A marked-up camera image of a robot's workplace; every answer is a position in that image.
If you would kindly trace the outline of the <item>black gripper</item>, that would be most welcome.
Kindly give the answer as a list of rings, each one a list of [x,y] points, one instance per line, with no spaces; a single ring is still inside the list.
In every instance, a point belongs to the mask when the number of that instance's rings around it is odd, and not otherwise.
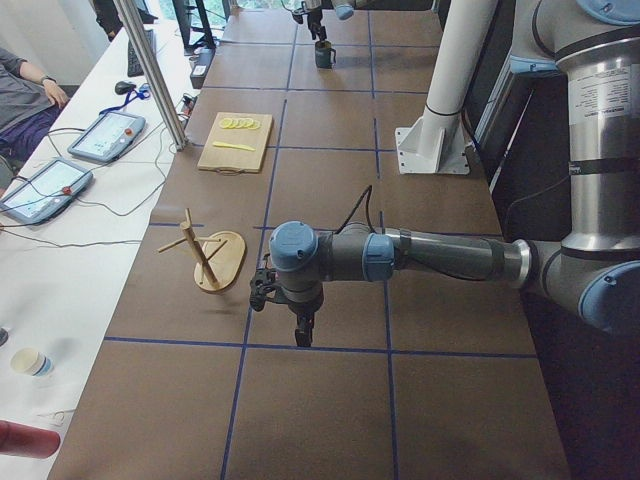
[[[249,304],[260,312],[267,302],[284,304],[297,316],[295,340],[298,347],[313,343],[313,315],[320,309],[320,284],[297,292],[287,288],[275,268],[259,268],[250,281]]]
[[[292,11],[292,18],[295,22],[302,25],[307,23],[308,28],[312,31],[312,39],[314,41],[325,41],[327,39],[326,28],[322,27],[323,10],[318,8],[300,7]]]

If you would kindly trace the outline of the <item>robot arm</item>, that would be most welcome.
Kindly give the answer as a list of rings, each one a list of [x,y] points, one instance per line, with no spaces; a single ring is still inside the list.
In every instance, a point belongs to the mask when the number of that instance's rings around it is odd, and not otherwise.
[[[357,10],[373,11],[427,11],[431,10],[436,1],[427,0],[308,0],[300,1],[297,8],[289,11],[292,19],[299,25],[307,25],[313,41],[327,39],[326,28],[322,25],[323,13],[331,10],[340,21],[350,19]]]
[[[503,282],[602,332],[639,331],[639,5],[518,1],[494,91],[496,128],[466,114],[496,48],[497,1],[453,1],[422,113],[395,131],[402,174],[451,178],[473,147],[489,177],[500,238],[377,227],[277,226],[250,282],[249,304],[286,307],[294,341],[312,343],[332,281],[386,281],[401,270]]]

